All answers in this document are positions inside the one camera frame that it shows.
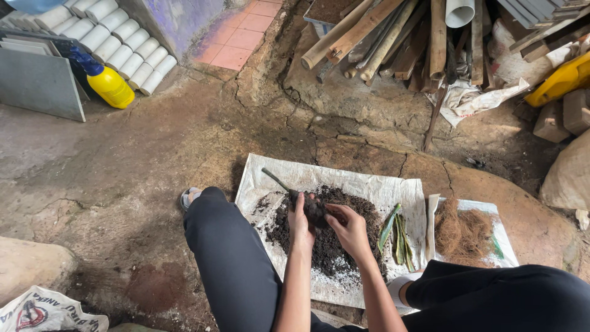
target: concrete floor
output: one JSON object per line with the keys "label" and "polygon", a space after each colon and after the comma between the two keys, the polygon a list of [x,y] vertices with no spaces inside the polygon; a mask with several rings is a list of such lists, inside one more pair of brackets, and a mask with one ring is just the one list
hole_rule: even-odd
{"label": "concrete floor", "polygon": [[[441,140],[433,156],[411,145],[396,150],[379,140],[372,144],[382,131],[370,123],[318,112],[294,100],[292,91],[288,95],[282,80],[290,56],[282,55],[293,54],[304,27],[301,3],[290,9],[282,36],[264,42],[271,54],[265,68],[247,63],[236,79],[177,68],[158,93],[126,110],[87,105],[86,123],[0,105],[0,236],[70,248],[80,268],[67,295],[88,311],[108,314],[112,325],[132,321],[166,331],[216,331],[183,237],[178,197],[191,185],[215,185],[233,199],[253,152],[422,178],[425,195],[492,202],[521,264],[555,266],[590,281],[590,237],[539,203],[534,186],[512,183],[512,173],[505,180],[461,165],[474,146],[495,154],[502,165],[546,159],[548,148],[535,152],[526,125],[509,108],[464,120],[457,129],[464,139]],[[396,108],[414,107],[416,117],[428,118],[425,103],[415,107],[413,97],[397,93],[404,97],[396,99]],[[519,130],[490,138],[500,120]],[[439,123],[439,137],[456,137],[442,118]],[[362,125],[368,127],[365,136],[351,131]],[[402,130],[413,144],[411,131]],[[485,144],[472,144],[478,141]],[[524,157],[523,147],[529,154]],[[532,165],[526,172],[545,171]],[[363,323],[361,310],[313,305]]]}

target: foot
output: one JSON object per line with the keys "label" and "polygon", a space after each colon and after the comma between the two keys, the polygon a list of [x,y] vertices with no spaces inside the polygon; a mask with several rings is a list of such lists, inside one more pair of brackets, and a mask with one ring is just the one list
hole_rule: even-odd
{"label": "foot", "polygon": [[186,212],[195,198],[199,197],[203,191],[196,187],[191,187],[181,194],[181,207]]}

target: white plastic bag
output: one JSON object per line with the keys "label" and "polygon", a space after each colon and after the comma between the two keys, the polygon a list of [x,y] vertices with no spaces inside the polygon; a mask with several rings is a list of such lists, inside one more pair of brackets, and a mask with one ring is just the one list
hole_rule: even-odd
{"label": "white plastic bag", "polygon": [[106,332],[108,328],[106,316],[85,314],[78,301],[39,286],[32,286],[0,310],[0,332]]}

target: crack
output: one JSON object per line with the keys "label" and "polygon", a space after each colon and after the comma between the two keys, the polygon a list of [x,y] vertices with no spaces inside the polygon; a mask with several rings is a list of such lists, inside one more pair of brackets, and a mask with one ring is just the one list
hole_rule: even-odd
{"label": "crack", "polygon": [[451,189],[451,191],[453,192],[453,196],[455,196],[455,190],[453,189],[453,182],[451,181],[451,176],[450,176],[450,175],[449,175],[449,173],[448,173],[448,170],[447,170],[447,165],[446,165],[446,164],[447,164],[447,162],[446,162],[446,161],[443,161],[443,162],[442,162],[442,167],[444,168],[444,171],[447,173],[447,178],[448,178],[448,187],[449,187],[449,189]]}

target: spray bottle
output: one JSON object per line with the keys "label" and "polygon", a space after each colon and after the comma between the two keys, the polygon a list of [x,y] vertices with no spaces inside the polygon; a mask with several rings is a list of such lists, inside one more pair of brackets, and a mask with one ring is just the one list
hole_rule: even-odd
{"label": "spray bottle", "polygon": [[124,109],[135,99],[135,92],[111,68],[104,67],[90,54],[81,54],[76,46],[70,49],[70,58],[78,61],[87,74],[88,83],[110,106]]}

